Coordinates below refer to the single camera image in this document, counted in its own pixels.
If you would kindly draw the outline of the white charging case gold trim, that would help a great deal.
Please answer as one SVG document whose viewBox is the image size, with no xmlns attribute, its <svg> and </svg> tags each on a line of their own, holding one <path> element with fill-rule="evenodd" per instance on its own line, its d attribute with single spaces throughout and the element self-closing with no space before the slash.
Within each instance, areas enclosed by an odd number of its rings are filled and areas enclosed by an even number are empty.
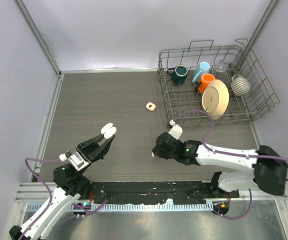
<svg viewBox="0 0 288 240">
<path fill-rule="evenodd" d="M 111 138 L 117 132 L 117 128 L 114 126 L 113 123 L 107 123 L 102 129 L 101 134 L 104 136 L 105 139 Z"/>
</svg>

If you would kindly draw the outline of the beige charging case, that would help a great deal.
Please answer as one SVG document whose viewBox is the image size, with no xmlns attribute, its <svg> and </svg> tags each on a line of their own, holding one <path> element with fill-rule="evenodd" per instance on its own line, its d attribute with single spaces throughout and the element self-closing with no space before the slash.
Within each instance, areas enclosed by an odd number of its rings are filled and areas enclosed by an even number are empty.
<svg viewBox="0 0 288 240">
<path fill-rule="evenodd" d="M 146 104 L 146 109 L 151 111 L 151 112 L 153 112 L 156 109 L 156 105 L 154 103 L 152 103 L 152 102 L 148 102 Z"/>
</svg>

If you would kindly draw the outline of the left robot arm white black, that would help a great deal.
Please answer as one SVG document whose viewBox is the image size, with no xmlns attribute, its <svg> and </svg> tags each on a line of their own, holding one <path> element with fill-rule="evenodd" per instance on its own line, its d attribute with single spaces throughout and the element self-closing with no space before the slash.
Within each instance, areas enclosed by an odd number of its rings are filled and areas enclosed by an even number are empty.
<svg viewBox="0 0 288 240">
<path fill-rule="evenodd" d="M 68 164 L 57 167 L 53 171 L 56 187 L 50 190 L 43 184 L 49 198 L 37 212 L 22 225 L 15 225 L 9 230 L 12 240 L 45 240 L 55 224 L 69 207 L 78 199 L 86 199 L 90 195 L 91 182 L 83 173 L 92 163 L 104 159 L 116 135 L 112 132 L 101 133 L 76 146 L 76 152 L 66 152 L 59 156 L 60 161 Z"/>
</svg>

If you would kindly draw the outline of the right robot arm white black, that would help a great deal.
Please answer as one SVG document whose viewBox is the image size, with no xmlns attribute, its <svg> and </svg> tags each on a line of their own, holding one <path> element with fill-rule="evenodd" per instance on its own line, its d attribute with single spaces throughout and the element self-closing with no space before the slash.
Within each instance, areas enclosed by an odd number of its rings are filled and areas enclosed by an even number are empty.
<svg viewBox="0 0 288 240">
<path fill-rule="evenodd" d="M 258 188 L 274 196 L 285 193 L 288 163 L 281 160 L 271 147 L 239 150 L 204 146 L 201 141 L 185 142 L 164 132 L 156 139 L 152 154 L 162 159 L 174 159 L 186 166 L 219 166 L 233 172 L 214 173 L 209 190 L 214 197 L 239 189 Z"/>
</svg>

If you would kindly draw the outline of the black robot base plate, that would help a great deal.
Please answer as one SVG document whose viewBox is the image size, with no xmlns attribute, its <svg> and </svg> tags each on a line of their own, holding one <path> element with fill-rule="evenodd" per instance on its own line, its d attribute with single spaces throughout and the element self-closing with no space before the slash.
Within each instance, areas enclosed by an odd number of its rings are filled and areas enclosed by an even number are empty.
<svg viewBox="0 0 288 240">
<path fill-rule="evenodd" d="M 116 205 L 157 205 L 172 199 L 175 205 L 204 204 L 206 199 L 238 198 L 237 190 L 231 193 L 213 193 L 209 182 L 203 181 L 129 181 L 92 182 L 82 192 L 81 200 L 100 204 L 105 200 Z"/>
</svg>

